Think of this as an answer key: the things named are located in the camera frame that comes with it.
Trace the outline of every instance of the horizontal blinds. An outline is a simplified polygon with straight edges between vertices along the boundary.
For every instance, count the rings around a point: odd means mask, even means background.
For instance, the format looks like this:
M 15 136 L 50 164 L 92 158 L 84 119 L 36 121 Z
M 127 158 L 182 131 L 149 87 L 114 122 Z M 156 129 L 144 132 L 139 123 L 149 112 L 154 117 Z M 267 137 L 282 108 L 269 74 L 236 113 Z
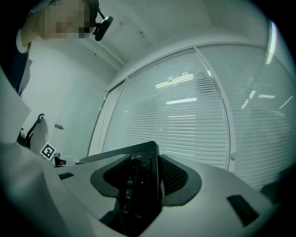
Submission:
M 261 48 L 199 48 L 217 73 L 233 114 L 237 158 L 234 173 L 261 189 L 296 161 L 296 85 Z
M 103 151 L 155 141 L 161 154 L 225 168 L 224 114 L 213 77 L 197 55 L 175 57 L 128 79 Z

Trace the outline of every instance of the buttons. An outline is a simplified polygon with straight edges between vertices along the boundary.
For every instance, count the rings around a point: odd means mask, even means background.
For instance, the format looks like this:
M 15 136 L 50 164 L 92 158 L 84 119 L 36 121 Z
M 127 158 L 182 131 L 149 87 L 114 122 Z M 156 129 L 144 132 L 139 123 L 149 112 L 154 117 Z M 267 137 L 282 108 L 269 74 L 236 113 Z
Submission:
M 139 172 L 139 167 L 140 167 L 140 163 L 139 163 L 138 160 L 133 160 L 131 162 L 131 171 L 132 171 L 132 173 L 135 174 L 135 173 Z
M 141 206 L 135 207 L 135 210 L 133 212 L 133 217 L 136 220 L 143 220 L 143 214 L 144 214 L 143 207 Z
M 125 191 L 124 191 L 124 194 L 123 194 L 124 199 L 127 200 L 127 201 L 130 201 L 132 193 L 133 193 L 132 189 L 126 188 Z
M 136 184 L 136 182 L 137 182 L 137 175 L 134 175 L 134 176 L 131 175 L 131 176 L 129 176 L 129 178 L 126 182 L 126 185 L 133 186 Z
M 142 159 L 144 158 L 146 155 L 146 151 L 143 150 L 143 151 L 140 151 L 140 152 L 136 152 L 136 153 L 133 153 L 131 154 L 131 160 L 134 160 L 134 159 Z
M 137 184 L 141 188 L 146 187 L 146 185 L 147 185 L 147 175 L 146 174 L 140 175 Z
M 124 203 L 121 206 L 121 213 L 127 215 L 129 212 L 130 212 L 130 205 L 128 203 Z
M 151 160 L 142 160 L 140 171 L 151 171 Z

